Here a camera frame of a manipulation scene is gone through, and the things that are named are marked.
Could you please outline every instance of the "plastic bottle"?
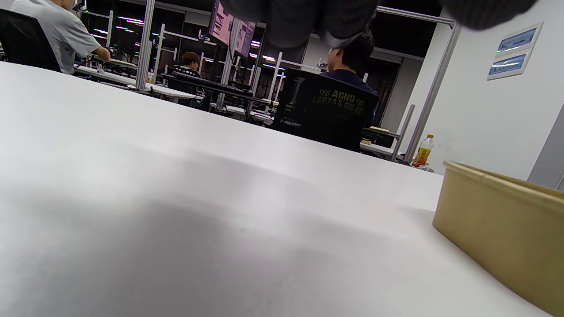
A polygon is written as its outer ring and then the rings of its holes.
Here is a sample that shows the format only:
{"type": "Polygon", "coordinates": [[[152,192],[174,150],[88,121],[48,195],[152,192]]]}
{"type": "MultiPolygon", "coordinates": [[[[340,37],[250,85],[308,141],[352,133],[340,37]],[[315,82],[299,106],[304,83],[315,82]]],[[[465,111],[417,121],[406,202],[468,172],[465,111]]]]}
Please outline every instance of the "plastic bottle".
{"type": "Polygon", "coordinates": [[[427,138],[419,144],[419,151],[417,151],[417,156],[413,161],[414,167],[418,168],[421,165],[425,166],[425,164],[427,164],[429,154],[431,154],[431,150],[433,150],[433,137],[433,134],[428,134],[427,138]]]}

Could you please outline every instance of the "cardboard box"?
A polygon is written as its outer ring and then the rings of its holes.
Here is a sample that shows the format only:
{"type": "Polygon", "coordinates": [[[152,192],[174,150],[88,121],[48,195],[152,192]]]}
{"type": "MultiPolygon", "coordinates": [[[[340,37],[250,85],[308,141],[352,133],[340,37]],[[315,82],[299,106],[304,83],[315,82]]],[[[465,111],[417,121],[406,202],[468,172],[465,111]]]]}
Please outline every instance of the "cardboard box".
{"type": "Polygon", "coordinates": [[[564,193],[444,164],[433,226],[512,291],[564,317],[564,193]]]}

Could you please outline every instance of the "black office chair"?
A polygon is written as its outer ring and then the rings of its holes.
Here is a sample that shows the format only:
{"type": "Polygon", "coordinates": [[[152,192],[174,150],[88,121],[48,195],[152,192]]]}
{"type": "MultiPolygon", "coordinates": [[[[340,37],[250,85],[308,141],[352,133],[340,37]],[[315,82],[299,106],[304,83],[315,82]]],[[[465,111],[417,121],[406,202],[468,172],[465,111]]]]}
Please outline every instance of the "black office chair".
{"type": "Polygon", "coordinates": [[[37,19],[0,9],[0,43],[7,61],[61,72],[37,19]]]}
{"type": "Polygon", "coordinates": [[[364,125],[380,97],[347,83],[287,69],[272,127],[358,152],[364,125]]]}

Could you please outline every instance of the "table surface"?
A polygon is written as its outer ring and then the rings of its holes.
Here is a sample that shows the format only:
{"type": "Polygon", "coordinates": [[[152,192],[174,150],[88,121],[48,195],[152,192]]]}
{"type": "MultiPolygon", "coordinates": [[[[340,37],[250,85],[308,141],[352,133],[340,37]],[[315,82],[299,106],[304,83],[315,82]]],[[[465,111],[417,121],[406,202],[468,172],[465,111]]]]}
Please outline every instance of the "table surface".
{"type": "MultiPolygon", "coordinates": [[[[113,73],[109,73],[109,72],[98,73],[97,69],[86,67],[86,66],[79,66],[75,70],[75,72],[80,73],[80,74],[87,74],[87,75],[91,75],[91,76],[94,76],[94,77],[103,78],[103,79],[106,79],[106,80],[112,80],[112,81],[119,82],[119,83],[124,84],[124,85],[135,86],[135,79],[134,78],[120,76],[118,74],[113,74],[113,73]]],[[[201,96],[196,96],[196,95],[193,95],[193,94],[185,93],[183,91],[170,89],[168,87],[157,86],[157,85],[152,84],[152,83],[147,83],[146,87],[147,88],[153,88],[153,90],[155,92],[169,96],[169,97],[174,97],[174,98],[179,98],[179,99],[194,99],[194,98],[195,99],[202,99],[201,96]]]]}
{"type": "Polygon", "coordinates": [[[433,229],[439,175],[0,73],[5,316],[549,316],[433,229]]]}

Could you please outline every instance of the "framed sign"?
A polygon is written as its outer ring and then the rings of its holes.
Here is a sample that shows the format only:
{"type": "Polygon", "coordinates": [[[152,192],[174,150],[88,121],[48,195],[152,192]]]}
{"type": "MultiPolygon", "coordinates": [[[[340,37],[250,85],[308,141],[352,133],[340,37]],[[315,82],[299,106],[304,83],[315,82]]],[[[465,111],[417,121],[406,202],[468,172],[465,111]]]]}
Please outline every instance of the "framed sign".
{"type": "Polygon", "coordinates": [[[531,27],[505,36],[497,47],[496,59],[515,52],[532,50],[535,46],[536,39],[539,37],[540,29],[543,27],[543,24],[544,22],[537,23],[531,27]]]}
{"type": "Polygon", "coordinates": [[[503,59],[492,63],[488,80],[520,75],[525,72],[531,51],[517,52],[506,55],[503,59]]]}

